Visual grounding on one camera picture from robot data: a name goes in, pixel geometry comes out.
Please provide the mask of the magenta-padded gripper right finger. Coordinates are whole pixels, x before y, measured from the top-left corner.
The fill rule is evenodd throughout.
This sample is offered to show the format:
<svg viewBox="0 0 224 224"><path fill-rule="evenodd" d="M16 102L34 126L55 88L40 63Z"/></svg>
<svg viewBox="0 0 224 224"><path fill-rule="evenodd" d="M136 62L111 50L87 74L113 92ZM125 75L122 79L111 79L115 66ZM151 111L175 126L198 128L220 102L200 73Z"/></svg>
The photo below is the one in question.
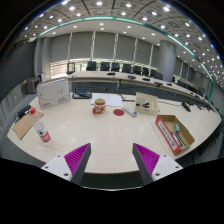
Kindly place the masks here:
<svg viewBox="0 0 224 224"><path fill-rule="evenodd" d="M182 169L182 166L168 155L159 155L137 143L133 144L132 153L145 185Z"/></svg>

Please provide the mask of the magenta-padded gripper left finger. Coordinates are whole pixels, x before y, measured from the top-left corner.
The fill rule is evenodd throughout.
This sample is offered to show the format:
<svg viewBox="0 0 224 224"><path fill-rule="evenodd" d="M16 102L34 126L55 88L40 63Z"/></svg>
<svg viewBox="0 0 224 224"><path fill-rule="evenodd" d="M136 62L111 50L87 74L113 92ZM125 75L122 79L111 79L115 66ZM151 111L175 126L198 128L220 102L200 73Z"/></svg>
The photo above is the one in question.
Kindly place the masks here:
<svg viewBox="0 0 224 224"><path fill-rule="evenodd" d="M90 155L91 144L87 143L66 155L55 156L48 161L42 169L79 185L83 178Z"/></svg>

